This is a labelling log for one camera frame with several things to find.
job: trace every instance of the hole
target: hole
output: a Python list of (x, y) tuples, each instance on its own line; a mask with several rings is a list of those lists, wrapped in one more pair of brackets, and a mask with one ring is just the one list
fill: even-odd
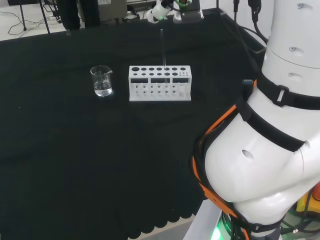
[(251, 154), (251, 152), (249, 152), (247, 150), (242, 150), (242, 154), (247, 160), (249, 160), (249, 161), (254, 160), (254, 156)]
[(189, 82), (189, 78), (173, 78), (172, 79), (173, 83), (188, 83)]
[(302, 56), (305, 53), (305, 51), (303, 49), (298, 48), (298, 47), (290, 47), (289, 51), (292, 55), (295, 55), (298, 57)]
[(298, 3), (298, 4), (296, 5), (296, 7), (297, 7), (298, 9), (300, 9), (300, 10), (312, 10), (312, 9), (313, 9), (313, 7), (312, 7), (311, 5), (306, 4), (306, 3)]
[(147, 84), (148, 78), (133, 78), (131, 79), (132, 84)]
[(163, 84), (166, 82), (165, 78), (151, 78), (150, 79), (152, 84), (158, 83), (158, 84)]
[(288, 76), (289, 76), (290, 80), (297, 82), (297, 83), (302, 82), (302, 80), (303, 80), (302, 75), (297, 74), (297, 73), (289, 72)]

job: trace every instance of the tripod leg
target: tripod leg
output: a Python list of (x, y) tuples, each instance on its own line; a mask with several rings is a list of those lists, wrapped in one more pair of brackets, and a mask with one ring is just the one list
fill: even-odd
[(21, 4), (21, 0), (19, 0), (19, 4), (20, 4), (20, 11), (21, 11), (21, 17), (22, 17), (22, 23), (23, 23), (23, 31), (26, 31), (26, 23), (25, 23), (25, 18), (24, 18), (24, 11), (22, 10), (22, 4)]
[(49, 30), (49, 26), (48, 26), (47, 18), (46, 18), (45, 11), (44, 11), (44, 7), (42, 6), (42, 2), (41, 2), (41, 0), (39, 0), (39, 4), (40, 4), (40, 8), (41, 8), (42, 15), (43, 15), (43, 18), (44, 18), (44, 22), (45, 22), (46, 30), (48, 31), (48, 34), (50, 34), (50, 30)]

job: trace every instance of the green light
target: green light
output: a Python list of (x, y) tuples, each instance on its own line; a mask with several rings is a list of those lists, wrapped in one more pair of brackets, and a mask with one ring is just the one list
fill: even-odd
[(212, 233), (211, 240), (221, 240), (221, 232), (218, 227), (216, 227)]

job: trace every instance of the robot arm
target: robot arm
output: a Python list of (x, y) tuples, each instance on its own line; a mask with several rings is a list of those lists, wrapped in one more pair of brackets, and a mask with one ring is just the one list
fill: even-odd
[(156, 6), (146, 13), (149, 23), (157, 24), (172, 10), (176, 11), (173, 17), (173, 22), (176, 24), (194, 23), (204, 18), (203, 12), (200, 10), (199, 0), (175, 0), (175, 2), (179, 9), (174, 8), (174, 0), (157, 1)]

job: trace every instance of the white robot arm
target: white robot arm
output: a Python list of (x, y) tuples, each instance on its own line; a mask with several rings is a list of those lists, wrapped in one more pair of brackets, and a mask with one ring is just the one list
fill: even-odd
[(165, 19), (172, 10), (176, 11), (173, 16), (173, 22), (176, 24), (197, 22), (204, 18), (199, 0), (187, 0), (185, 3), (181, 3), (182, 0), (181, 2), (175, 0), (175, 2), (179, 9), (174, 8), (174, 0), (157, 0), (155, 7), (146, 13), (149, 23), (157, 24)]
[(248, 232), (252, 239), (281, 239), (279, 222), (320, 182), (317, 23), (318, 0), (274, 0), (257, 87), (245, 104), (236, 103), (239, 113), (222, 131), (223, 125), (213, 130), (217, 136), (203, 153), (208, 189), (233, 203), (247, 222), (274, 226)]

